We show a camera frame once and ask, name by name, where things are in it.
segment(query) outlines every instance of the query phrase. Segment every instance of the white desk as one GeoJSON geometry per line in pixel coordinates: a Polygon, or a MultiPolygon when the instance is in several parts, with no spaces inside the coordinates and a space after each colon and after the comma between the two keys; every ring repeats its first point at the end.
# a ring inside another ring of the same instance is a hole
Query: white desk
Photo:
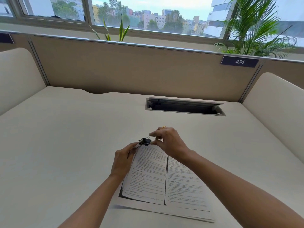
{"type": "MultiPolygon", "coordinates": [[[[146,111],[151,96],[46,87],[0,117],[0,227],[56,227],[110,173],[114,152],[158,126],[304,216],[304,164],[240,103],[227,115],[146,111]]],[[[240,227],[208,190],[215,223],[110,208],[102,227],[240,227]]]]}

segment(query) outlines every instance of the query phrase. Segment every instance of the open book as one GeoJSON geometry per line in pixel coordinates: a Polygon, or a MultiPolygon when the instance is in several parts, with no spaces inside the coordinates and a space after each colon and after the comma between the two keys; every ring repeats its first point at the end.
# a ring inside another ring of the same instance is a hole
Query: open book
{"type": "Polygon", "coordinates": [[[115,194],[116,204],[213,222],[204,183],[159,146],[141,146],[115,194]]]}

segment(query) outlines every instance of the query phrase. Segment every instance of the palm plant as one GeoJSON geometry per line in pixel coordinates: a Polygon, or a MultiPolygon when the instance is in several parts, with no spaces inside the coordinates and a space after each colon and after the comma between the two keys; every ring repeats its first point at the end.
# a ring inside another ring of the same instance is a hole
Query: palm plant
{"type": "Polygon", "coordinates": [[[254,56],[270,56],[284,58],[286,53],[282,49],[293,49],[296,38],[291,36],[280,37],[278,32],[280,18],[277,17],[276,2],[274,0],[232,0],[236,3],[234,18],[221,21],[234,38],[233,49],[224,43],[214,45],[225,47],[221,52],[245,54],[254,56]]]}
{"type": "MultiPolygon", "coordinates": [[[[111,37],[110,37],[110,35],[109,35],[109,29],[108,29],[108,27],[106,26],[106,24],[105,24],[105,20],[103,19],[103,24],[104,24],[104,26],[105,26],[105,29],[107,30],[107,32],[108,32],[108,35],[107,34],[105,34],[105,38],[107,39],[107,41],[111,41],[111,37]]],[[[122,42],[123,40],[124,40],[124,38],[125,38],[125,35],[127,34],[127,32],[128,32],[128,30],[129,30],[129,25],[128,25],[128,27],[126,28],[126,30],[124,31],[123,30],[123,16],[121,16],[121,23],[120,23],[120,28],[119,28],[119,41],[120,42],[122,42]]],[[[94,31],[94,33],[96,34],[96,36],[97,36],[97,38],[98,39],[101,39],[100,38],[100,36],[98,35],[98,33],[91,27],[91,29],[94,31]]]]}

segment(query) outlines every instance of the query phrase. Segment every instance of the window frame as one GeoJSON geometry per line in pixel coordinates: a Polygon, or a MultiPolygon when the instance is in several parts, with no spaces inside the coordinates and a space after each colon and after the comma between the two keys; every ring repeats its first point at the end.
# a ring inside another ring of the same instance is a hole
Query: window frame
{"type": "MultiPolygon", "coordinates": [[[[7,0],[12,16],[0,16],[1,23],[11,23],[17,25],[30,25],[37,27],[47,27],[47,28],[57,28],[65,30],[75,30],[75,31],[87,31],[92,32],[90,26],[100,34],[105,34],[107,31],[104,26],[96,25],[94,19],[92,0],[82,0],[83,11],[85,15],[85,20],[73,20],[73,19],[59,19],[51,18],[45,16],[28,15],[24,13],[25,5],[23,1],[20,0],[7,0]]],[[[236,12],[235,3],[232,3],[228,12],[226,19],[234,17],[236,12]]],[[[109,31],[112,35],[119,35],[119,28],[108,26],[109,31]]],[[[229,40],[230,32],[224,27],[222,29],[220,38],[212,38],[205,36],[196,35],[184,35],[177,33],[167,33],[167,32],[156,32],[147,31],[142,29],[129,29],[129,37],[140,37],[140,38],[150,38],[158,40],[168,40],[168,41],[179,41],[187,43],[200,43],[200,44],[214,44],[216,42],[221,42],[225,44],[231,44],[229,40]]],[[[297,46],[293,50],[293,53],[303,53],[304,47],[297,46]]]]}

